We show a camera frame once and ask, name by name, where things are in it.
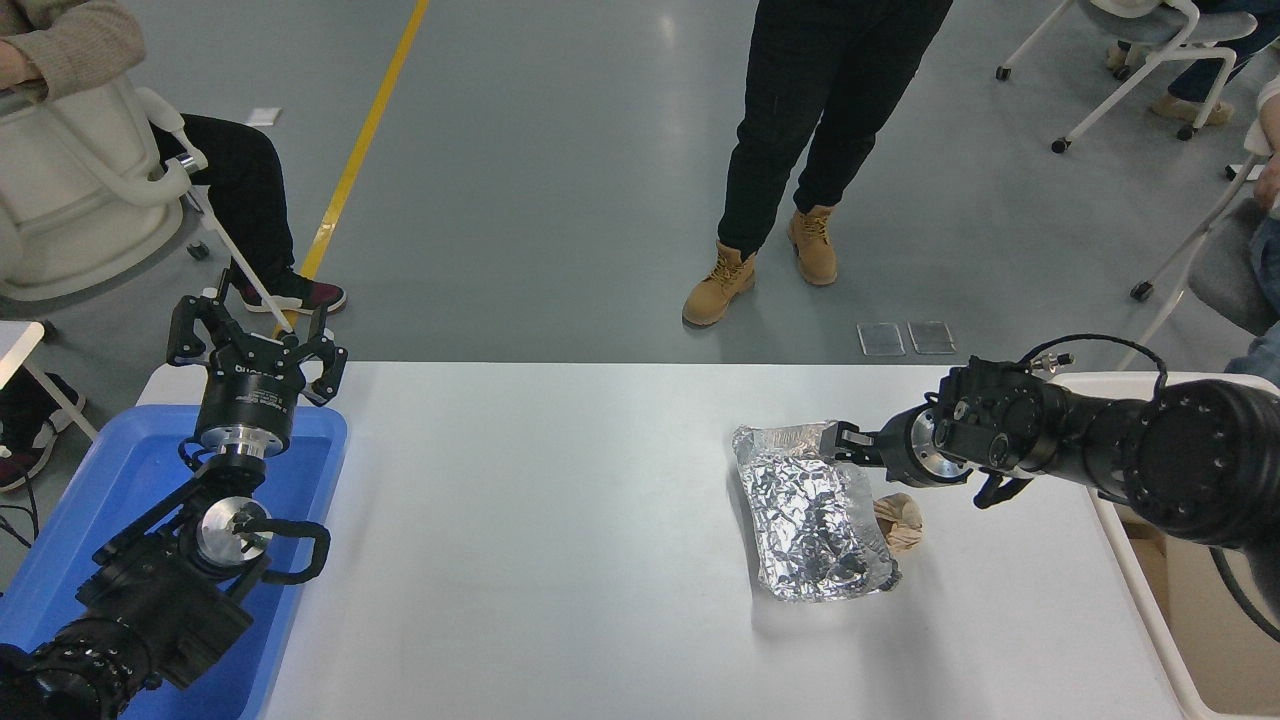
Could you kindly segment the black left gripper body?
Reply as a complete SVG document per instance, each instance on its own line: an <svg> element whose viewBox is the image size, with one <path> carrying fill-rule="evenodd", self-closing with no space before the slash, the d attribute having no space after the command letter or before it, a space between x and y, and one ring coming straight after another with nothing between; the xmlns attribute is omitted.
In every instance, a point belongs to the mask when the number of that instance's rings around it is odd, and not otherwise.
<svg viewBox="0 0 1280 720"><path fill-rule="evenodd" d="M214 341L207 383L197 418L201 442L289 442L294 410L305 386L300 351L268 338Z"/></svg>

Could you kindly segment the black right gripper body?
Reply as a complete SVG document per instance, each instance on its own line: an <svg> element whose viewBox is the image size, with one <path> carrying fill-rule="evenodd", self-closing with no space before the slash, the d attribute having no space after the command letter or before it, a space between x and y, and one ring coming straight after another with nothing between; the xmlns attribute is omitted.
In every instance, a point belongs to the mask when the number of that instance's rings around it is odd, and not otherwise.
<svg viewBox="0 0 1280 720"><path fill-rule="evenodd" d="M888 482L909 487L927 487L927 477L913 445L913 428L927 410L925 405L910 407L888 419L879 430L879 459Z"/></svg>

